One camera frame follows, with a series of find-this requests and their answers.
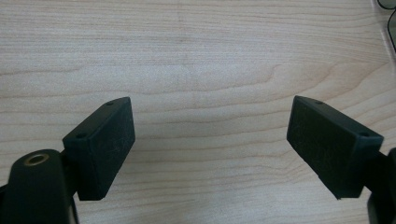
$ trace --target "wood grain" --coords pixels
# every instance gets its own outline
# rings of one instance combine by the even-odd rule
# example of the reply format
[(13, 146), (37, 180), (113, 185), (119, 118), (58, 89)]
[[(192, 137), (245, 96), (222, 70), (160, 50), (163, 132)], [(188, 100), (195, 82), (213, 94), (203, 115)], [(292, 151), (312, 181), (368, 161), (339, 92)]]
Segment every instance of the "wood grain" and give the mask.
[(0, 1), (0, 184), (103, 102), (136, 143), (81, 223), (368, 223), (286, 141), (316, 98), (396, 147), (390, 11), (375, 0)]

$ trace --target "wooden table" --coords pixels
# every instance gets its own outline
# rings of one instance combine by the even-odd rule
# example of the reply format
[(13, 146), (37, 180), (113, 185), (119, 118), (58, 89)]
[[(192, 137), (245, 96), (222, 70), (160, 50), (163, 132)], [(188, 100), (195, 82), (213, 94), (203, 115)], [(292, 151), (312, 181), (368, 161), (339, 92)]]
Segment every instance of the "wooden table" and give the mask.
[(391, 11), (375, 0), (0, 2), (0, 184), (130, 96), (136, 142), (81, 223), (367, 223), (286, 141), (294, 95), (396, 147)]

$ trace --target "round joint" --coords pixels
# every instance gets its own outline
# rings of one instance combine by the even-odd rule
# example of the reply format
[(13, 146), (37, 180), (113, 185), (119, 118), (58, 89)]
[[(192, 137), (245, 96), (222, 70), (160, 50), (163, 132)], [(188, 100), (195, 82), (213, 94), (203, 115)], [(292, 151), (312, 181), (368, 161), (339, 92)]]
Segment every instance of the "round joint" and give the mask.
[(46, 153), (38, 153), (30, 156), (24, 161), (25, 166), (36, 166), (46, 161), (50, 156)]

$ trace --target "light wood tabletop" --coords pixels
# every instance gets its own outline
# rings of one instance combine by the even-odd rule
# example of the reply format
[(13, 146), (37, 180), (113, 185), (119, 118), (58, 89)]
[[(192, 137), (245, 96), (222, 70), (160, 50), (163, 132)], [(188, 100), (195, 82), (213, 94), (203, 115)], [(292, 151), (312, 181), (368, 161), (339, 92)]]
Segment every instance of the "light wood tabletop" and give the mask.
[(130, 96), (136, 142), (81, 223), (368, 223), (286, 140), (294, 95), (396, 147), (391, 11), (375, 0), (0, 1), (0, 185)]

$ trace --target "wooden surface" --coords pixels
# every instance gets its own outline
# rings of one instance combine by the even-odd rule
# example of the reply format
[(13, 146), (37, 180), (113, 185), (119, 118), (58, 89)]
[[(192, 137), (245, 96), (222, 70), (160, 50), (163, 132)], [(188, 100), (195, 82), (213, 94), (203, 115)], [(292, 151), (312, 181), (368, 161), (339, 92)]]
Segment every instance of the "wooden surface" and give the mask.
[(130, 96), (136, 143), (81, 223), (367, 223), (286, 141), (316, 98), (396, 147), (395, 57), (375, 0), (0, 1), (0, 184), (22, 155)]

